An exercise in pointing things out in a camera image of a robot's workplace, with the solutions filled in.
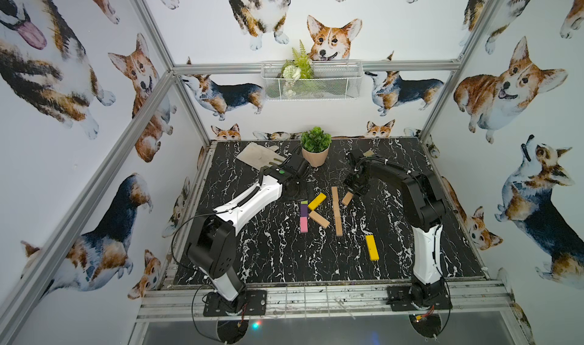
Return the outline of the angled wooden block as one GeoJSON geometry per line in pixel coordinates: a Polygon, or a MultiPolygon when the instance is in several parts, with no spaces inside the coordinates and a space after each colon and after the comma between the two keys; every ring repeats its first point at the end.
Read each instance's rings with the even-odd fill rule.
{"type": "Polygon", "coordinates": [[[347,207],[348,205],[350,205],[353,197],[354,197],[354,194],[352,192],[348,191],[342,199],[342,204],[345,205],[345,207],[347,207]]]}

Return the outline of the short yellow block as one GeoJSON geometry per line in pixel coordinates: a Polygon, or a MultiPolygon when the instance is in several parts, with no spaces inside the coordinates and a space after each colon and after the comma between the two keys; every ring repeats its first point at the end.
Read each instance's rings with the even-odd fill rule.
{"type": "Polygon", "coordinates": [[[319,207],[319,205],[321,205],[325,200],[326,200],[327,196],[323,193],[319,193],[318,196],[315,197],[315,199],[313,199],[309,204],[308,204],[308,208],[311,211],[315,211],[316,208],[319,207]]]}

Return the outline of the small wooden block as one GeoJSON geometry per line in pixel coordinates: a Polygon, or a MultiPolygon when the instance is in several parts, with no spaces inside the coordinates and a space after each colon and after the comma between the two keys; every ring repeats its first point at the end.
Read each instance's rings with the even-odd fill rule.
{"type": "Polygon", "coordinates": [[[339,203],[339,191],[337,186],[332,187],[332,199],[336,205],[339,203]]]}

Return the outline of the pink block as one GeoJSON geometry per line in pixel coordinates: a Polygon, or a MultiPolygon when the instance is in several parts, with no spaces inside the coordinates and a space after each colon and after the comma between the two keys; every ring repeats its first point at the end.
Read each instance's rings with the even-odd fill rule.
{"type": "Polygon", "coordinates": [[[300,229],[302,233],[308,232],[308,217],[300,218],[300,229]]]}

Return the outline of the long yellow block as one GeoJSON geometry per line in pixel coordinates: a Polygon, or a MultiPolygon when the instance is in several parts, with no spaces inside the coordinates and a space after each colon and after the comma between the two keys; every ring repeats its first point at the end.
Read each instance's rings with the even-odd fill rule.
{"type": "Polygon", "coordinates": [[[380,256],[377,249],[377,244],[374,238],[374,235],[367,235],[366,236],[366,245],[369,254],[369,258],[371,261],[379,261],[380,256]]]}

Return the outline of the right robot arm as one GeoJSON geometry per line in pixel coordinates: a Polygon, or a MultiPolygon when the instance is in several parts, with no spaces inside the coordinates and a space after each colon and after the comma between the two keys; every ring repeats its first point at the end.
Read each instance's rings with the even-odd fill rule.
{"type": "Polygon", "coordinates": [[[392,310],[451,309],[451,295],[440,263],[443,217],[448,202],[438,176],[431,170],[415,171],[377,155],[359,150],[346,153],[351,172],[344,184],[355,196],[365,195],[371,179],[391,185],[401,193],[405,220],[414,234],[415,261],[412,281],[389,287],[387,304],[392,310]]]}

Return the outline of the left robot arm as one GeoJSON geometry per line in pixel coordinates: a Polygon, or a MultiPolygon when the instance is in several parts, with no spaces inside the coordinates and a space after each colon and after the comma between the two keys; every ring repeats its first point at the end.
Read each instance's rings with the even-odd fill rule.
{"type": "Polygon", "coordinates": [[[237,236],[260,211],[297,193],[309,163],[298,154],[260,170],[257,181],[231,201],[193,217],[186,256],[208,276],[218,295],[229,304],[245,298],[246,286],[234,270],[237,236]]]}

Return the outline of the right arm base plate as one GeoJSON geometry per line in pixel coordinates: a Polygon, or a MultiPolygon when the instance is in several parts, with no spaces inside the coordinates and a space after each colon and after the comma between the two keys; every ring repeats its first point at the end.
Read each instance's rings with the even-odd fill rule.
{"type": "Polygon", "coordinates": [[[387,287],[388,301],[394,312],[450,310],[453,308],[445,284],[411,284],[401,287],[387,287]]]}

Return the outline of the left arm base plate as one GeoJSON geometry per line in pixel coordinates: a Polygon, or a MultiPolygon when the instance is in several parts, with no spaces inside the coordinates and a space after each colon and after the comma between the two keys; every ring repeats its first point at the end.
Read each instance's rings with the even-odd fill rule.
{"type": "Polygon", "coordinates": [[[204,296],[205,317],[264,316],[266,314],[267,292],[265,290],[245,290],[233,301],[213,292],[204,296]]]}

